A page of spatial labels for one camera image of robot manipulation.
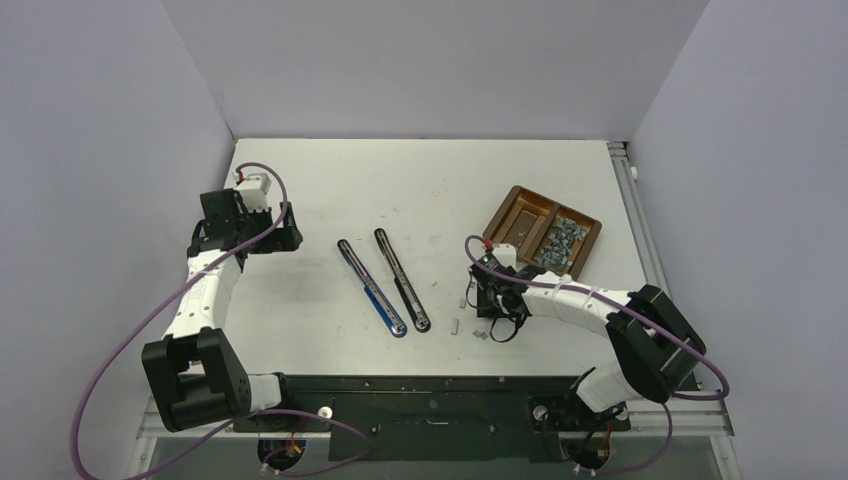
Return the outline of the black stapler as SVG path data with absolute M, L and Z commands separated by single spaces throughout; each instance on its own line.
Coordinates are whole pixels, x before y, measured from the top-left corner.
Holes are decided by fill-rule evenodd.
M 432 327 L 430 317 L 393 249 L 386 231 L 383 228 L 377 228 L 374 230 L 374 237 L 394 275 L 395 286 L 407 308 L 415 330 L 419 333 L 429 332 Z

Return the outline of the brown plastic tray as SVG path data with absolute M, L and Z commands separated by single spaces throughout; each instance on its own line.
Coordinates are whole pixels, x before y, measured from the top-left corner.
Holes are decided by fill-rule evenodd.
M 602 223 L 582 212 L 551 200 L 520 185 L 512 187 L 490 220 L 483 237 L 494 243 L 508 243 L 517 250 L 517 260 L 536 264 L 531 257 L 540 246 L 544 233 L 556 217 L 566 217 L 588 226 L 590 232 L 568 273 L 576 279 L 582 272 L 602 230 Z

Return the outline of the blue stapler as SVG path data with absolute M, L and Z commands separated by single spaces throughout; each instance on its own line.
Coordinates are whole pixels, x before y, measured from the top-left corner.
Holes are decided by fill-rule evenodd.
M 380 289 L 365 264 L 353 250 L 349 241 L 346 239 L 340 239 L 337 242 L 337 247 L 346 263 L 351 267 L 357 278 L 363 284 L 364 292 L 368 296 L 390 334 L 395 338 L 404 337 L 408 333 L 406 323 L 388 300 L 384 292 Z

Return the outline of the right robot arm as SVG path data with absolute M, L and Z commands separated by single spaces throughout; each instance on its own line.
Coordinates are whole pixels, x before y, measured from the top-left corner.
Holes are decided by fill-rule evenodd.
M 706 361 L 700 336 L 654 285 L 637 291 L 592 287 L 533 265 L 515 270 L 492 252 L 473 261 L 470 273 L 485 318 L 555 319 L 609 342 L 614 360 L 589 368 L 564 403 L 567 419 L 579 428 L 593 426 L 622 402 L 667 402 Z

